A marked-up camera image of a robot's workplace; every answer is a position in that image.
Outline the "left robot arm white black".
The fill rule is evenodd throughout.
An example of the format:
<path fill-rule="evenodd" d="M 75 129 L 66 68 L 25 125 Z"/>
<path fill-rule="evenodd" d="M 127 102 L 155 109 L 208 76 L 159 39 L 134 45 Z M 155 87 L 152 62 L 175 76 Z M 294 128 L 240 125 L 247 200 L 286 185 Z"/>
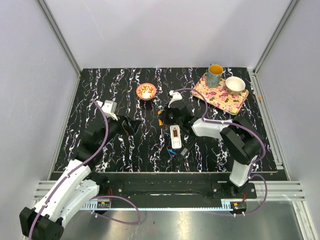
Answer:
<path fill-rule="evenodd" d="M 88 210 L 103 214 L 114 197 L 108 178 L 95 171 L 104 146 L 118 135 L 133 136 L 141 124 L 125 116 L 104 118 L 104 126 L 86 130 L 75 158 L 48 193 L 33 207 L 19 214 L 22 234 L 30 240 L 59 240 L 67 223 L 84 205 L 95 201 Z"/>

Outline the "white remote black batteries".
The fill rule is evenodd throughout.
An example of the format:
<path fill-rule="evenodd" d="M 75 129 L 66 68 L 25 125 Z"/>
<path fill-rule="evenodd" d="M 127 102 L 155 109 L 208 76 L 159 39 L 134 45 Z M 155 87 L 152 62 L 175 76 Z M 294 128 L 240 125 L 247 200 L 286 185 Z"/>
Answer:
<path fill-rule="evenodd" d="M 182 148 L 180 127 L 178 125 L 170 126 L 171 147 L 173 150 Z"/>

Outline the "orange handled screwdriver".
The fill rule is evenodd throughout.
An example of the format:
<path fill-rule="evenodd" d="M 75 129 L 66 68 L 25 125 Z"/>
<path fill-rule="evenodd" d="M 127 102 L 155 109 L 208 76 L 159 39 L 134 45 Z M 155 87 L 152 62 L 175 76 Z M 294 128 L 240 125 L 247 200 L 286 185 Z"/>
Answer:
<path fill-rule="evenodd" d="M 161 134 L 161 135 L 163 135 L 163 125 L 164 125 L 164 123 L 163 123 L 163 121 L 162 121 L 161 114 L 162 114 L 162 111 L 161 111 L 161 110 L 159 110 L 159 111 L 157 112 L 157 116 L 158 116 L 158 125 L 160 126 L 160 134 Z"/>

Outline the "black remote blue batteries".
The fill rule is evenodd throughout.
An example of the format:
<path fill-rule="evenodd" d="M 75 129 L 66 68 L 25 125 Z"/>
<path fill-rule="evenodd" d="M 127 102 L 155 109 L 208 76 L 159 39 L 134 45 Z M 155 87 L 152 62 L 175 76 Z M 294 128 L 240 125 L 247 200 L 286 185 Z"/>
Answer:
<path fill-rule="evenodd" d="M 179 161 L 182 161 L 188 155 L 188 153 L 191 151 L 191 149 L 193 148 L 193 146 L 195 145 L 196 142 L 197 142 L 197 138 L 191 137 L 185 143 L 185 145 L 181 148 L 181 150 L 178 152 L 178 154 L 176 155 L 176 158 Z"/>

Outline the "blue battery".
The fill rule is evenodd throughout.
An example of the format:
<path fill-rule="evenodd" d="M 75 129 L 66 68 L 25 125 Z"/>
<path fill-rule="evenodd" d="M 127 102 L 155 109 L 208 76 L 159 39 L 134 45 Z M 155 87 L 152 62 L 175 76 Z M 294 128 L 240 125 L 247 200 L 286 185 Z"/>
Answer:
<path fill-rule="evenodd" d="M 176 152 L 175 152 L 175 151 L 173 151 L 172 149 L 168 149 L 168 151 L 169 151 L 171 154 L 176 155 Z"/>

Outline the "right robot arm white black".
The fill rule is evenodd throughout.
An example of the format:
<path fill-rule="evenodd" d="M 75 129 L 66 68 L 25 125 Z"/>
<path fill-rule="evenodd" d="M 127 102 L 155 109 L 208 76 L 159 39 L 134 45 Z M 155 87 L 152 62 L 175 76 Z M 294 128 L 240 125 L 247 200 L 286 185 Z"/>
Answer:
<path fill-rule="evenodd" d="M 212 120 L 197 118 L 186 107 L 168 107 L 158 114 L 159 120 L 166 125 L 177 125 L 180 130 L 190 136 L 190 141 L 177 155 L 183 160 L 190 148 L 200 137 L 221 139 L 230 156 L 233 166 L 227 186 L 228 194 L 239 198 L 245 193 L 245 184 L 251 178 L 254 164 L 266 155 L 266 147 L 258 132 L 243 117 L 231 120 Z"/>

